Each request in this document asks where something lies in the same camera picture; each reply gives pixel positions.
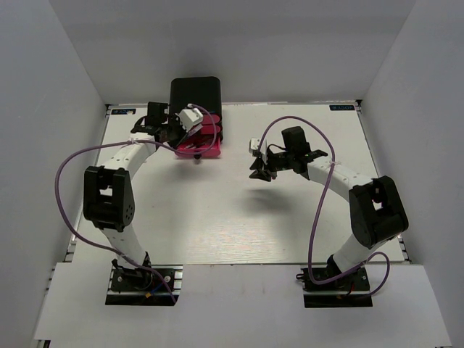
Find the pink top drawer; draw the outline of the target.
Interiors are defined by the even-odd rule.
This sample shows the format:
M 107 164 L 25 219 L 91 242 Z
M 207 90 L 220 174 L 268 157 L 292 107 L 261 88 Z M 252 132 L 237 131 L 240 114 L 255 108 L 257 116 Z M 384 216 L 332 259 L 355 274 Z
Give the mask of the pink top drawer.
M 202 121 L 203 125 L 210 125 L 210 124 L 218 124 L 221 121 L 220 116 L 218 115 L 204 115 L 204 119 Z

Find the pink bottom drawer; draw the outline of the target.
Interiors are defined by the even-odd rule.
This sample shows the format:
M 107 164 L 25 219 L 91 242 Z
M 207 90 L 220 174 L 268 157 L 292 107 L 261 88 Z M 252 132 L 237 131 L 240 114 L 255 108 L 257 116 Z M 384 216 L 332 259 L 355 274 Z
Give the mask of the pink bottom drawer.
M 203 141 L 210 143 L 210 145 L 207 148 L 203 148 L 203 149 L 185 149 L 185 145 L 187 144 L 200 143 Z M 193 138 L 187 139 L 177 148 L 176 155 L 180 158 L 188 158 L 188 159 L 218 158 L 221 153 L 220 137 L 217 137 L 215 139 L 215 142 L 212 142 L 212 141 L 213 141 L 213 136 L 195 136 Z

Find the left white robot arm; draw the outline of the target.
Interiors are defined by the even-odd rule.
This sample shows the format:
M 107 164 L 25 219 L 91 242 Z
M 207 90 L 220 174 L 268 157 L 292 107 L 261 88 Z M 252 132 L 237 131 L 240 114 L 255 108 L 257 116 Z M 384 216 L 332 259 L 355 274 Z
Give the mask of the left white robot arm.
M 128 280 L 137 289 L 152 284 L 153 271 L 147 267 L 149 255 L 132 226 L 135 199 L 131 179 L 160 144 L 176 149 L 199 131 L 202 121 L 203 114 L 191 104 L 172 115 L 147 115 L 136 122 L 128 142 L 109 160 L 84 172 L 84 218 L 106 236 L 117 251 L 115 266 L 129 269 Z

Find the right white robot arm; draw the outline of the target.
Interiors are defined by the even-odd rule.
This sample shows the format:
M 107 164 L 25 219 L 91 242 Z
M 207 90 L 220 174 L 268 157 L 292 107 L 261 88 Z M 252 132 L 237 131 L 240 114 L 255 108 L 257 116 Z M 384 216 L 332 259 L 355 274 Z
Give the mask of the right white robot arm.
M 317 285 L 330 283 L 344 289 L 379 247 L 409 227 L 396 184 L 389 176 L 363 175 L 340 165 L 326 152 L 311 149 L 299 126 L 283 130 L 282 136 L 284 147 L 278 153 L 270 150 L 265 139 L 251 138 L 249 152 L 255 161 L 250 177 L 271 182 L 278 172 L 292 170 L 348 202 L 351 236 L 328 258 L 325 278 L 310 277 Z

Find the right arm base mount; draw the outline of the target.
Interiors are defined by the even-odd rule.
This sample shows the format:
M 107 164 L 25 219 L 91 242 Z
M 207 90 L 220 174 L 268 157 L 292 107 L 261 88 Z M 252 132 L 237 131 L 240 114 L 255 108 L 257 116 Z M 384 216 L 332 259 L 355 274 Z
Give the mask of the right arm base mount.
M 370 283 L 365 268 L 323 285 L 314 284 L 307 268 L 296 274 L 302 284 L 305 308 L 355 308 L 372 307 Z

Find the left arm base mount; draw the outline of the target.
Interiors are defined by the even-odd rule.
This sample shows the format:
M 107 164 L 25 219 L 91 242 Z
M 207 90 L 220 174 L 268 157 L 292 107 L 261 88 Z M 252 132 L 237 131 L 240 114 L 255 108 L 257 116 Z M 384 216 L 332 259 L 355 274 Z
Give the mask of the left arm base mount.
M 175 300 L 181 292 L 182 265 L 161 265 L 154 268 L 167 283 Z M 175 303 L 163 281 L 153 273 L 112 268 L 105 305 L 171 307 Z

